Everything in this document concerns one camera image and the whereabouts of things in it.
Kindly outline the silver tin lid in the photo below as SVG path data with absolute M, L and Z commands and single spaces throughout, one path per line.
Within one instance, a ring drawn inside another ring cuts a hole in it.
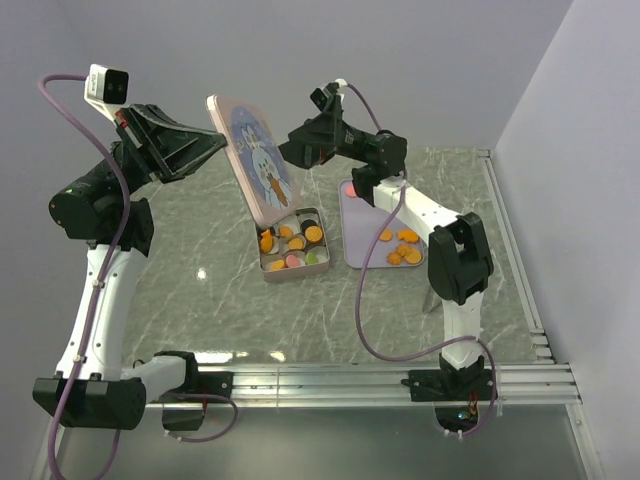
M 302 206 L 298 185 L 266 122 L 254 105 L 221 95 L 206 99 L 216 131 L 226 141 L 225 153 L 254 222 L 271 227 Z

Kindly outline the black round cookie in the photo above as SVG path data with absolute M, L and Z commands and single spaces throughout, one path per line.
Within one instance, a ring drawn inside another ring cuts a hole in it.
M 317 226 L 317 225 L 318 225 L 318 223 L 315 220 L 306 219 L 306 220 L 302 221 L 301 224 L 300 224 L 301 232 L 305 233 L 308 228 L 314 227 L 314 226 Z

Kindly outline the orange round biscuit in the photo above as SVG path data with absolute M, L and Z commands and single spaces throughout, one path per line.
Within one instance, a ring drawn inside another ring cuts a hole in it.
M 323 230 L 318 225 L 312 225 L 305 229 L 305 238 L 310 243 L 318 243 L 323 237 Z

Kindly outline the plain orange scalloped cookie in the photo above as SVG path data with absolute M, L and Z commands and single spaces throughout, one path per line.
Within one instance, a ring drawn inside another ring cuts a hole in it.
M 305 248 L 305 241 L 300 237 L 292 237 L 288 241 L 288 249 L 293 251 L 303 250 Z

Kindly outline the green round cookie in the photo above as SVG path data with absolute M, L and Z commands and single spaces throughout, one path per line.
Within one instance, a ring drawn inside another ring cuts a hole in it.
M 315 265 L 315 264 L 319 264 L 320 260 L 319 260 L 319 257 L 315 253 L 308 252 L 306 254 L 306 257 L 305 257 L 305 262 L 306 262 L 307 265 Z

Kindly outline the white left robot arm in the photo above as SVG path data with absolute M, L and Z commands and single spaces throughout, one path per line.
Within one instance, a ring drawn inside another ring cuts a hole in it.
M 163 396 L 193 400 L 201 389 L 194 354 L 168 351 L 141 372 L 121 364 L 124 323 L 154 235 L 151 206 L 125 196 L 146 184 L 195 173 L 227 141 L 176 122 L 155 105 L 114 111 L 118 141 L 85 175 L 53 196 L 49 212 L 67 237 L 87 245 L 84 290 L 71 337 L 50 378 L 32 397 L 64 427 L 132 430 Z

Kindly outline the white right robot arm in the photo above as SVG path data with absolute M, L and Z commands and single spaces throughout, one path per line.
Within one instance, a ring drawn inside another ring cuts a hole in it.
M 443 393 L 462 399 L 475 387 L 472 372 L 489 359 L 481 342 L 481 304 L 494 272 L 482 219 L 459 214 L 432 200 L 408 181 L 408 141 L 389 130 L 368 133 L 343 118 L 343 89 L 336 79 L 316 88 L 310 99 L 318 113 L 292 130 L 279 150 L 300 169 L 323 165 L 336 156 L 360 162 L 351 172 L 356 195 L 414 231 L 427 247 L 427 273 L 443 306 L 444 340 L 436 346 Z

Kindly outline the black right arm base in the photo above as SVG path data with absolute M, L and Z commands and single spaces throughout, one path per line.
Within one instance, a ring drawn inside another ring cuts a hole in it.
M 410 370 L 400 381 L 413 403 L 434 403 L 438 425 L 446 434 L 469 436 L 490 418 L 497 400 L 497 380 L 490 369 Z

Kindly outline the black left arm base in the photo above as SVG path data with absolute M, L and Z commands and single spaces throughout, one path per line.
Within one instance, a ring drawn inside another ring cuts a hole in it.
M 234 374 L 229 371 L 200 374 L 193 388 L 171 391 L 160 398 L 162 425 L 169 433 L 195 433 L 203 425 L 210 405 L 229 406 Z

